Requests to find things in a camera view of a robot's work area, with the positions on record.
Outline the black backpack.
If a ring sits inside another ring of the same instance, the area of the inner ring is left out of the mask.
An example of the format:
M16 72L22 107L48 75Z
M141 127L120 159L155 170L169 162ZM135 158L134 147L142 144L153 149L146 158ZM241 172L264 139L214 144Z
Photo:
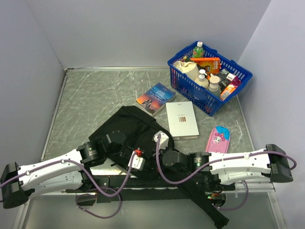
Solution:
M169 136L169 142L166 149L174 148L173 137L165 128L159 125L153 117L139 108L135 106L122 106L90 136L105 135L112 131L122 131L127 134L134 134L136 142L132 148L134 150L139 148L143 151L143 157L145 159L144 168L142 171L132 169L132 174L134 176L146 181L156 180L161 177L156 164L156 143L154 142L153 137L159 131L164 132ZM127 168L128 166L122 164L117 165L123 168ZM191 181L195 181L195 178L199 178L200 181L207 179L208 184L216 183L220 185L217 181L217 176L199 174L185 182L185 184L191 184ZM214 221L214 224L218 229L227 225L229 221L228 218L216 210L212 203L206 203L203 200L193 200L193 202Z

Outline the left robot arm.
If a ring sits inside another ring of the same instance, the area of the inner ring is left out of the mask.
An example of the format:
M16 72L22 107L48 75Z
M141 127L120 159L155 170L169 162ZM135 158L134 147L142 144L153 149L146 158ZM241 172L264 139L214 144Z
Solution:
M53 159L27 166L7 164L0 178L3 208L15 208L44 193L66 189L88 192L94 188L107 197L117 196L119 190L109 194L98 185L91 168L102 165L107 158L127 163L132 154L122 159L119 156L131 151L135 142L134 134L112 131L92 135L88 142Z

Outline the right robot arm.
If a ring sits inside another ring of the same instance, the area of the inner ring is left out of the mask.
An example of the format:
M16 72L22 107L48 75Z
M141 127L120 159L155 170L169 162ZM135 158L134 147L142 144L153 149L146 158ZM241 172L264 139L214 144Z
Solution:
M274 144L243 153L222 154L203 152L184 154L166 151L160 155L160 144L156 143L156 164L164 181L172 185L187 182L196 175L211 175L209 187L219 190L234 182L267 177L271 182L293 181L291 171L297 162Z

